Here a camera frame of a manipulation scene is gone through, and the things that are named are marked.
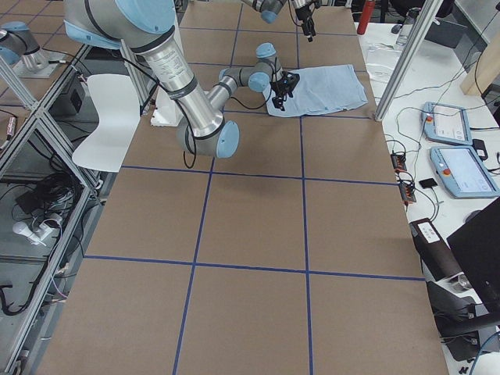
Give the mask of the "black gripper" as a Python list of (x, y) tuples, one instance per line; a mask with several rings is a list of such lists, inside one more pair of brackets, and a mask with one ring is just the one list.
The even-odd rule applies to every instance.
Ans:
[(279, 109), (280, 111), (285, 110), (285, 99), (294, 97), (293, 91), (299, 81), (300, 75), (298, 73), (283, 71), (281, 78), (271, 83), (271, 88), (276, 95), (272, 99), (275, 109)]
[(306, 22), (312, 17), (313, 3), (313, 0), (293, 0), (295, 15), (300, 25), (302, 25), (303, 34), (305, 35), (308, 42), (312, 42), (313, 38), (316, 36), (314, 22)]

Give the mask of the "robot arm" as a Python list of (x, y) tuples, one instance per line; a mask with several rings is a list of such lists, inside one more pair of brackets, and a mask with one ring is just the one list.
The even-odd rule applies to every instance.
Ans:
[(258, 12), (266, 23), (273, 23), (282, 8), (288, 4), (292, 22), (302, 29), (307, 41), (312, 42), (316, 36), (313, 13), (321, 7), (321, 1), (243, 0), (242, 3)]
[(126, 44), (145, 59), (186, 119), (177, 139), (192, 155), (225, 159), (237, 151), (238, 125), (225, 120), (221, 109), (239, 87), (270, 89), (274, 107), (283, 110), (300, 81), (299, 74), (283, 69), (274, 46), (263, 43), (256, 49), (253, 67), (224, 70), (219, 82), (204, 92), (174, 39), (177, 16), (172, 1), (66, 1), (64, 13), (71, 39), (106, 49)]

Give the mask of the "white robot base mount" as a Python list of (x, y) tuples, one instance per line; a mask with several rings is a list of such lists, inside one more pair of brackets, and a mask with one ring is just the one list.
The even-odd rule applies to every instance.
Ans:
[(175, 101), (160, 88), (155, 99), (155, 109), (151, 118), (154, 127), (178, 127), (184, 119), (184, 115)]

